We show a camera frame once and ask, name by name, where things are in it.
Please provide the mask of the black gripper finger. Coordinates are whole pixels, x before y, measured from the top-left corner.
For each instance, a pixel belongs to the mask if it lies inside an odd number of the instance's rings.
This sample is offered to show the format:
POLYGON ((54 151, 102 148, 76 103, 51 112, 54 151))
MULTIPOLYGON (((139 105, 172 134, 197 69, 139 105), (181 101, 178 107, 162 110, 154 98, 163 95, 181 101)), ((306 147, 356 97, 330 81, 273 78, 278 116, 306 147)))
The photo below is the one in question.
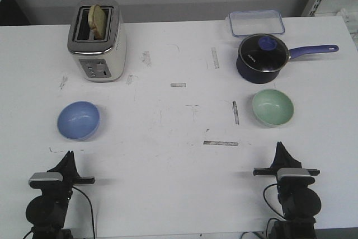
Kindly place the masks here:
POLYGON ((281 156, 284 165, 301 165, 301 162, 297 161, 295 158, 291 156, 291 154, 287 151, 283 143, 281 143, 281 156))
POLYGON ((65 168, 68 165, 68 162, 70 161, 70 158, 72 156, 71 151, 68 151, 64 157, 61 159, 61 161, 58 163, 58 168, 65 168))
POLYGON ((76 169, 76 159, 73 151, 70 151, 70 159, 71 159, 70 164, 72 169, 76 169))
POLYGON ((277 142, 276 144, 276 151, 275 151, 275 157, 273 161, 273 165, 282 165, 283 164, 283 157, 282 157, 282 149, 283 144, 282 142, 277 142))

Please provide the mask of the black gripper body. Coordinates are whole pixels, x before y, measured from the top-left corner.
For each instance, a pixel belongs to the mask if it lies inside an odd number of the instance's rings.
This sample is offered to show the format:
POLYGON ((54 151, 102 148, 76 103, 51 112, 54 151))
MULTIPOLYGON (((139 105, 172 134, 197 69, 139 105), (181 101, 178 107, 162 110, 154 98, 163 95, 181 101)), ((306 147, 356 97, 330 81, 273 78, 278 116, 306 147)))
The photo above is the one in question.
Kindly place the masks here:
POLYGON ((47 170, 56 183, 49 183, 46 194, 71 194, 74 185, 90 185, 95 183, 95 177, 82 177, 79 175, 75 165, 65 165, 47 170))
MULTIPOLYGON (((299 168, 299 167, 280 167, 280 168, 254 168, 253 176, 275 176, 277 177, 277 171, 281 168, 299 168)), ((320 170, 318 169, 307 169, 310 173, 311 177, 318 176, 320 174, 320 170)))

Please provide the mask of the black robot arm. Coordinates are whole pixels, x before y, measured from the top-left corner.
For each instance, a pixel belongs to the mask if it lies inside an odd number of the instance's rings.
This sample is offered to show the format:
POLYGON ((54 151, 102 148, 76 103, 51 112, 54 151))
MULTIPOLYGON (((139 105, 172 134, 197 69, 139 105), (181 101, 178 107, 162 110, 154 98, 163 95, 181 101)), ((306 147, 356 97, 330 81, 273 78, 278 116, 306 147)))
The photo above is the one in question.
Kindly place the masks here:
POLYGON ((30 201, 26 208, 26 219, 32 224, 28 234, 33 238, 73 238, 71 230, 64 228, 73 190, 77 185, 94 183, 93 176, 79 175, 72 151, 68 151, 54 168, 34 173, 29 186, 40 189, 41 195, 30 201))
POLYGON ((255 168, 255 176, 274 176, 276 183, 264 188, 263 199, 266 199, 268 188, 277 188, 277 199, 282 212, 277 212, 271 205, 268 207, 280 218, 274 221, 271 229, 266 228, 266 238, 316 238, 315 218, 322 208, 318 194, 309 185, 315 183, 320 170, 307 169, 294 159, 282 142, 277 142, 273 163, 268 168, 255 168))

